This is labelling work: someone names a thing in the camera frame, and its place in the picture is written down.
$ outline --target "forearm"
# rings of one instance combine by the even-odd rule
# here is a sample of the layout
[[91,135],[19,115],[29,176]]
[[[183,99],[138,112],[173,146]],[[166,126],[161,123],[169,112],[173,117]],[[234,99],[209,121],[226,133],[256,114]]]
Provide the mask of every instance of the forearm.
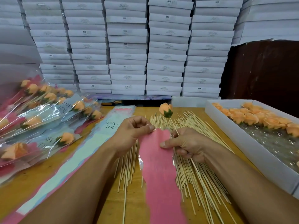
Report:
[[115,161],[109,141],[55,193],[28,214],[21,224],[92,223],[101,192]]
[[222,146],[204,153],[230,195],[252,224],[295,224],[299,200],[268,181],[238,156]]

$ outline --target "pink paper strip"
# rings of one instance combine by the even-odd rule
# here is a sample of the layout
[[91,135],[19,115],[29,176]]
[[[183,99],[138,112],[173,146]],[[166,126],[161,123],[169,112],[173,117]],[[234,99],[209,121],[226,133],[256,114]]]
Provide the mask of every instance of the pink paper strip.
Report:
[[150,208],[151,224],[184,224],[181,193],[173,164],[173,150],[159,144],[170,138],[168,130],[156,129],[141,140],[139,155],[143,161],[142,176],[147,183],[146,200]]

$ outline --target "right hand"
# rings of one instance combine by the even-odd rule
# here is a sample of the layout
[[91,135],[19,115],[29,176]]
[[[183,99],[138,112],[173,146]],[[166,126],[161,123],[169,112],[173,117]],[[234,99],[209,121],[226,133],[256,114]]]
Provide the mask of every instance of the right hand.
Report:
[[214,140],[188,127],[174,130],[174,138],[160,144],[161,148],[175,148],[177,154],[195,162],[204,162],[204,152],[207,149],[221,146]]

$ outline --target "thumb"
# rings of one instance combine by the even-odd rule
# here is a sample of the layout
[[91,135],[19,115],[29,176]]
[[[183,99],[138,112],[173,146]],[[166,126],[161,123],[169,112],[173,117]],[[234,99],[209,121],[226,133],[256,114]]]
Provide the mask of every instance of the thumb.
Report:
[[134,135],[133,136],[135,138],[138,138],[138,137],[149,134],[154,129],[155,129],[154,125],[146,125],[146,126],[143,126],[143,127],[140,127],[140,128],[136,128],[136,129],[134,129]]
[[182,142],[181,137],[178,136],[176,138],[172,138],[172,139],[162,142],[160,144],[160,147],[161,148],[173,148],[173,147],[181,146],[182,143],[183,142]]

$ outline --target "hand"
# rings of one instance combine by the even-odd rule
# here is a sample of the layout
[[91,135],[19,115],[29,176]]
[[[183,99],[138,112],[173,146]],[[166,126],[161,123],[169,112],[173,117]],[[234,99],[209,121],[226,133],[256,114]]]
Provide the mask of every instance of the hand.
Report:
[[107,141],[116,149],[117,157],[121,157],[135,144],[136,140],[151,133],[155,126],[145,117],[134,116],[125,119],[115,134]]
[[204,162],[204,152],[206,149],[221,146],[192,128],[184,127],[177,129],[177,131],[171,133],[174,138],[162,142],[160,147],[174,147],[177,154],[186,159],[192,158],[195,162]]

